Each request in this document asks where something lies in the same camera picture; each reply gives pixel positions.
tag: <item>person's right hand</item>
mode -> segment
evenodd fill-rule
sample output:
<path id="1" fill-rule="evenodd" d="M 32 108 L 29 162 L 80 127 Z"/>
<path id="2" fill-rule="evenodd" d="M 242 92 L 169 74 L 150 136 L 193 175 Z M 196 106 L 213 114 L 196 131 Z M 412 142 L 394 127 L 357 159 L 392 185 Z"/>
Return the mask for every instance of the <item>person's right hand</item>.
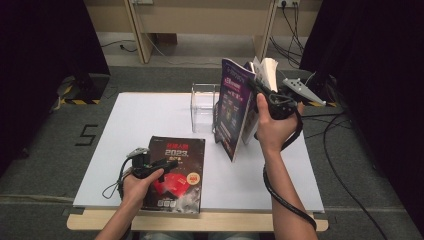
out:
<path id="1" fill-rule="evenodd" d="M 297 127 L 296 114 L 290 115 L 284 120 L 274 120 L 268 110 L 265 96 L 259 93 L 256 97 L 259 110 L 259 122 L 256 136 L 263 151 L 281 152 L 284 142 L 293 134 Z M 298 111 L 303 113 L 304 105 L 298 104 Z"/>

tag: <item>white table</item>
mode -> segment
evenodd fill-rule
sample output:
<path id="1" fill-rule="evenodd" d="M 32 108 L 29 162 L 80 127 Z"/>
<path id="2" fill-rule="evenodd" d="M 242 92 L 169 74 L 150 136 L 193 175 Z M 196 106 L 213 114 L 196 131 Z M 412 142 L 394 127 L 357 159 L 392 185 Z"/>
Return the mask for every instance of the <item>white table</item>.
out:
<path id="1" fill-rule="evenodd" d="M 120 204 L 119 194 L 115 192 L 111 199 L 102 196 L 103 190 L 116 182 L 120 167 L 125 156 L 137 147 L 147 147 L 152 135 L 169 137 L 205 138 L 205 165 L 203 171 L 203 187 L 199 222 L 213 221 L 221 213 L 237 213 L 248 219 L 261 219 L 265 226 L 257 226 L 258 231 L 272 231 L 271 196 L 267 192 L 262 178 L 263 156 L 259 143 L 252 140 L 249 145 L 241 145 L 235 162 L 231 162 L 223 147 L 216 144 L 212 133 L 192 133 L 190 117 L 190 94 L 188 93 L 121 93 L 115 103 L 112 113 L 98 143 L 96 151 L 81 183 L 74 201 L 75 207 L 85 207 L 89 219 L 97 219 L 98 224 L 92 227 L 87 225 L 87 218 L 83 215 L 71 215 L 68 227 L 71 229 L 101 229 L 107 222 L 113 210 Z M 315 176 L 310 164 L 303 135 L 282 152 L 285 164 L 293 183 L 306 210 L 310 214 L 324 213 L 324 207 L 316 184 Z M 229 215 L 234 221 L 235 215 Z M 138 216 L 135 221 L 146 218 L 145 214 Z M 146 222 L 140 224 L 144 229 Z M 222 223 L 214 230 L 248 228 L 247 225 L 232 228 Z M 198 231 L 209 228 L 195 228 Z M 322 230 L 328 227 L 323 221 Z"/>

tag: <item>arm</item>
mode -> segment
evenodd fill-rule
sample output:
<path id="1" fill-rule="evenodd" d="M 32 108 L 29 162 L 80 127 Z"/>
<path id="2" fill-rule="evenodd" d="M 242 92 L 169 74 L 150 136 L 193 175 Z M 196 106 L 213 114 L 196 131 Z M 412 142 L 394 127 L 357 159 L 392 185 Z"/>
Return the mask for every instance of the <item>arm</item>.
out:
<path id="1" fill-rule="evenodd" d="M 297 125 L 295 114 L 285 120 L 274 120 L 262 94 L 257 96 L 259 125 L 257 137 L 265 158 L 269 181 L 275 191 L 296 208 L 305 211 L 281 157 L 281 146 L 294 132 Z M 292 213 L 272 198 L 272 217 L 276 239 L 317 239 L 315 229 L 303 218 Z"/>
<path id="2" fill-rule="evenodd" d="M 132 174 L 128 175 L 124 180 L 125 194 L 122 203 L 103 230 L 97 235 L 96 240 L 120 239 L 143 206 L 143 199 L 150 184 L 162 174 L 163 169 L 155 171 L 145 179 L 137 179 Z"/>

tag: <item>book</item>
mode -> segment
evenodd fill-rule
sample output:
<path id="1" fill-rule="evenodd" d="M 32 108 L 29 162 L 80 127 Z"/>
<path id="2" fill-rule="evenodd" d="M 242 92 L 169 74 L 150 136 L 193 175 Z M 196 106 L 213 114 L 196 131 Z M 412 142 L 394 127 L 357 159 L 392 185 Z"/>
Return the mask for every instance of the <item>book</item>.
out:
<path id="1" fill-rule="evenodd" d="M 277 65 L 278 62 L 272 58 L 264 58 L 262 62 L 259 62 L 255 57 L 253 62 L 245 64 L 245 68 L 255 73 L 256 80 L 262 81 L 269 89 L 278 92 L 276 77 Z M 243 143 L 246 145 L 249 144 L 258 129 L 259 115 L 255 99 L 256 98 L 253 98 L 250 102 L 247 110 L 246 123 L 241 136 Z"/>
<path id="2" fill-rule="evenodd" d="M 255 73 L 231 59 L 222 59 L 219 100 L 215 117 L 215 142 L 220 142 L 231 161 L 235 161 L 247 110 L 252 99 L 249 79 Z"/>
<path id="3" fill-rule="evenodd" d="M 178 166 L 149 187 L 142 210 L 199 214 L 202 192 L 205 139 L 152 136 L 151 162 L 166 158 Z"/>

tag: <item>electrical outlet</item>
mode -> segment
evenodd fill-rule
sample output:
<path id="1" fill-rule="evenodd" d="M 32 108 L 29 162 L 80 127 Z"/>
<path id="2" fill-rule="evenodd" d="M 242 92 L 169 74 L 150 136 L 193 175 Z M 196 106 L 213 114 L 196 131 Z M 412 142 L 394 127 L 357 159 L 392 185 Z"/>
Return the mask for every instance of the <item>electrical outlet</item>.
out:
<path id="1" fill-rule="evenodd" d="M 294 8 L 295 4 L 299 7 L 300 0 L 278 0 L 277 7 L 281 7 L 281 3 L 286 1 L 286 8 Z"/>

